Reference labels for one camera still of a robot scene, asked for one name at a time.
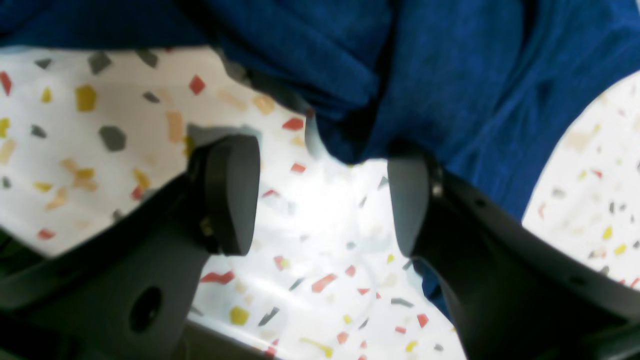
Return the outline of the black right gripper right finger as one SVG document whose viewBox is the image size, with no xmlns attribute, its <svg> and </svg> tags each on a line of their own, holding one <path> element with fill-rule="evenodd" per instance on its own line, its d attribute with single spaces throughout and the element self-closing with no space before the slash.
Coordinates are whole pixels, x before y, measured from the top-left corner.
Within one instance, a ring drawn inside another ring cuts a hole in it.
<svg viewBox="0 0 640 360">
<path fill-rule="evenodd" d="M 469 360 L 637 360 L 639 293 L 526 230 L 428 152 L 387 161 L 403 256 L 438 276 Z"/>
</svg>

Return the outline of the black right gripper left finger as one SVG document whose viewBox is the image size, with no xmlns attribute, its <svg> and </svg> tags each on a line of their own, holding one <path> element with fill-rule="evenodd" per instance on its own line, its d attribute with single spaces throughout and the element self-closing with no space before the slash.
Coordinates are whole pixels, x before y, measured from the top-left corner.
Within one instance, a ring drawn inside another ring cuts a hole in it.
<svg viewBox="0 0 640 360">
<path fill-rule="evenodd" d="M 96 237 L 1 279 L 3 360 L 168 360 L 212 254 L 252 244 L 261 157 L 234 134 Z"/>
</svg>

